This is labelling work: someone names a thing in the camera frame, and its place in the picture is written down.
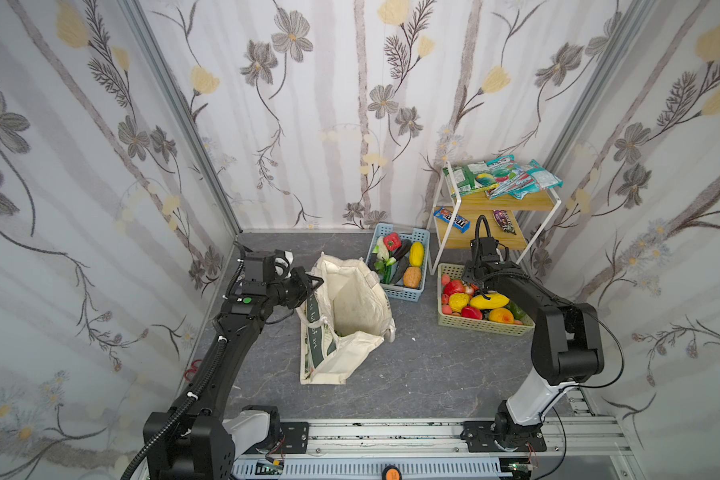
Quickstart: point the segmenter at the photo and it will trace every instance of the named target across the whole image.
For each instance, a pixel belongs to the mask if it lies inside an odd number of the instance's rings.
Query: eggplant
[[[394,285],[397,282],[399,282],[403,278],[405,271],[411,265],[411,263],[408,261],[408,258],[406,256],[401,258],[400,261],[397,262],[397,264],[398,264],[398,269],[397,269],[397,271],[394,272],[392,279],[389,281],[389,284],[391,284],[391,285]]]
[[[401,245],[394,251],[393,255],[389,256],[387,265],[394,265],[399,262],[401,258],[404,258],[405,255],[411,251],[411,246],[413,246],[413,242],[410,240],[403,240]]]

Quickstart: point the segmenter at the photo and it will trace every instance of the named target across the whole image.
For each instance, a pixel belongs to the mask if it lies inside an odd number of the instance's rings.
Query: floral wallpaper
[[[591,393],[648,478],[720,477],[720,2],[658,2],[585,123],[529,267],[624,346]]]
[[[232,238],[154,84],[115,4],[0,2],[0,478],[119,477],[186,370]]]
[[[247,228],[426,224],[440,167],[543,160],[623,0],[144,0]]]

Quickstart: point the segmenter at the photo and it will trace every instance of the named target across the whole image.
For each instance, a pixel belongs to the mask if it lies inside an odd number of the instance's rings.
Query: red bell pepper
[[[384,245],[386,245],[387,250],[389,250],[390,252],[396,250],[400,247],[400,245],[402,245],[402,242],[400,241],[400,236],[397,235],[395,232],[392,232],[390,235],[384,237]]]

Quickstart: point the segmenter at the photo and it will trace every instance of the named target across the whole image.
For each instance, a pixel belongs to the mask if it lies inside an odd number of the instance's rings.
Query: green basket
[[[522,336],[532,331],[536,324],[528,315],[519,319],[522,325],[510,325],[509,323],[491,322],[489,320],[476,320],[462,316],[445,315],[443,313],[443,284],[440,279],[443,274],[448,274],[452,279],[461,278],[464,273],[464,265],[440,264],[438,265],[438,325],[452,326],[458,329],[479,330],[481,332],[500,333],[501,335]]]

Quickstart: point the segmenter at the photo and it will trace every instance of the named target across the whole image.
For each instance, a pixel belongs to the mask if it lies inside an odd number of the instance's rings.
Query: gray floor
[[[294,265],[304,265],[307,271],[320,252],[344,259],[365,256],[371,239],[372,234],[365,232],[240,237],[256,250],[292,251]],[[467,254],[466,250],[446,250],[442,261],[462,264]],[[494,416],[499,402],[517,390],[530,370],[531,336],[438,326],[436,282],[434,276],[427,277],[419,302],[390,300],[397,339],[374,350],[344,386],[299,384],[297,316],[266,327],[235,380],[226,416],[234,416],[249,404],[278,406],[283,418]],[[270,320],[287,313],[276,310]],[[213,337],[212,328],[206,328],[197,357],[202,357]],[[566,398],[557,403],[557,411],[570,415]]]

